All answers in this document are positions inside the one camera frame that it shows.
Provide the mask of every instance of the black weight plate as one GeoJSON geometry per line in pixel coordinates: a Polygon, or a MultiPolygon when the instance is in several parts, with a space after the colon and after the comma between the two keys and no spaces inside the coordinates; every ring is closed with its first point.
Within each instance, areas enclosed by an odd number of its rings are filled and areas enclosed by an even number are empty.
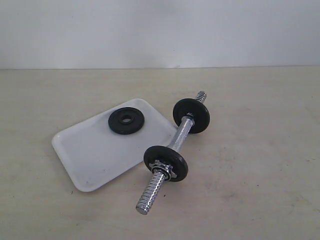
{"type": "Polygon", "coordinates": [[[159,160],[163,164],[173,166],[172,171],[177,175],[176,178],[171,178],[170,182],[179,182],[188,174],[188,165],[185,159],[176,151],[166,146],[149,147],[143,156],[143,161],[146,167],[151,171],[149,164],[154,164],[155,160],[159,160]]]}
{"type": "Polygon", "coordinates": [[[133,107],[122,107],[111,113],[108,124],[112,131],[121,135],[139,131],[145,123],[143,113],[133,107]]]}
{"type": "Polygon", "coordinates": [[[194,119],[194,125],[190,129],[191,134],[201,133],[209,126],[210,114],[201,102],[193,98],[185,98],[174,105],[173,119],[178,126],[187,114],[192,114],[194,119]]]}

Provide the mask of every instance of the white plastic tray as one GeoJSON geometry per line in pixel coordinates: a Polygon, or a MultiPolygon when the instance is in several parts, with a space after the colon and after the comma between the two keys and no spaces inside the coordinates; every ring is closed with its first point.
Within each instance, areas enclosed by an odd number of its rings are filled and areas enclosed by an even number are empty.
{"type": "Polygon", "coordinates": [[[147,148],[168,145],[176,130],[149,103],[136,98],[58,132],[52,146],[75,187],[90,192],[140,163],[147,148]],[[143,113],[139,131],[120,135],[110,130],[110,114],[123,107],[143,113]]]}

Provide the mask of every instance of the table surface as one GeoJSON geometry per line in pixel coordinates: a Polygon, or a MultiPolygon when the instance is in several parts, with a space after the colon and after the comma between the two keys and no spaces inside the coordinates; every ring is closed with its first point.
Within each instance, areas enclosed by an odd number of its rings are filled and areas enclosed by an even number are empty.
{"type": "Polygon", "coordinates": [[[4,240],[320,239],[320,67],[0,71],[0,234],[4,240]],[[147,216],[143,163],[96,191],[75,189],[55,133],[134,98],[173,122],[207,92],[206,131],[181,154],[147,216]]]}

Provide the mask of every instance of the white wall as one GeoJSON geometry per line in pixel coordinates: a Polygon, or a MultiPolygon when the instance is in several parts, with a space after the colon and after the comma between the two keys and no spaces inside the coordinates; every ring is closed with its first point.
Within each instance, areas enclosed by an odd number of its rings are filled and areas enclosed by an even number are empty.
{"type": "Polygon", "coordinates": [[[320,0],[0,0],[0,68],[320,64],[320,0]]]}

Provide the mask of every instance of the dumbbell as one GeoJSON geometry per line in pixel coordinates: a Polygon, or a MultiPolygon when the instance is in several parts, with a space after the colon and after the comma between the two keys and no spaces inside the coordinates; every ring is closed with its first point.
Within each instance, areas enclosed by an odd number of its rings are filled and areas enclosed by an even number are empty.
{"type": "Polygon", "coordinates": [[[140,214],[148,214],[164,181],[179,182],[187,176],[187,162],[178,152],[188,133],[201,133],[208,127],[210,114],[203,104],[206,97],[207,94],[200,91],[195,99],[178,101],[173,108],[173,119],[179,127],[170,144],[151,146],[145,151],[143,161],[153,177],[135,207],[140,214]]]}

